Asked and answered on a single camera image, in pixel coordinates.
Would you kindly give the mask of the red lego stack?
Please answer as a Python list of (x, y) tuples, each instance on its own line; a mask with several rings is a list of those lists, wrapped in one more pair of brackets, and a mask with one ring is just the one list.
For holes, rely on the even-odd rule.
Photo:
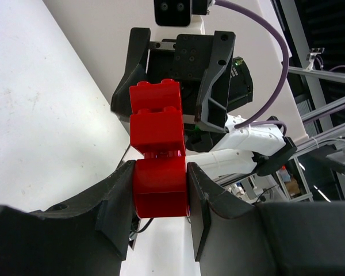
[(186, 148), (178, 82), (139, 82), (129, 89), (130, 144), (135, 163), (133, 200), (140, 218), (183, 217), (189, 212)]

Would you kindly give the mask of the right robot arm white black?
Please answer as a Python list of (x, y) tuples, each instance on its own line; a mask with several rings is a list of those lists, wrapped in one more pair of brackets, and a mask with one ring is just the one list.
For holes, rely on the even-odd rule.
[(182, 184), (188, 162), (211, 178), (269, 175), (295, 152), (275, 118), (260, 124), (230, 115), (253, 91), (249, 71), (233, 57), (235, 40), (216, 31), (152, 41), (148, 28), (131, 29), (111, 110), (130, 124), (131, 145), (143, 156), (133, 173), (139, 189)]

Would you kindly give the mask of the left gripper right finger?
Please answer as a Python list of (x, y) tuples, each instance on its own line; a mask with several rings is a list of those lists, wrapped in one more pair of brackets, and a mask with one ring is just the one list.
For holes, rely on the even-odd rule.
[(187, 165), (202, 275), (345, 275), (345, 201), (249, 204)]

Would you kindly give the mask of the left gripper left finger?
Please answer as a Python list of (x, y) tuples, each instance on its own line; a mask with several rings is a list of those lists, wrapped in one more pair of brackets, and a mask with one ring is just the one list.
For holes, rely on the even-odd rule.
[(0, 205), (0, 275), (119, 275), (134, 212), (128, 161), (45, 211)]

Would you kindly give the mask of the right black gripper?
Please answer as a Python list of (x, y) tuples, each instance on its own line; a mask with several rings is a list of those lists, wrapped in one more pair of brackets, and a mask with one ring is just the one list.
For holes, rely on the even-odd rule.
[(150, 28), (131, 29), (125, 70), (112, 95), (111, 111), (118, 118), (129, 118), (131, 86), (147, 79), (150, 83), (173, 79), (180, 84), (185, 142), (218, 143), (227, 132), (228, 113), (253, 99), (250, 71), (242, 57), (233, 55), (236, 35), (215, 31), (162, 41), (150, 42), (150, 38)]

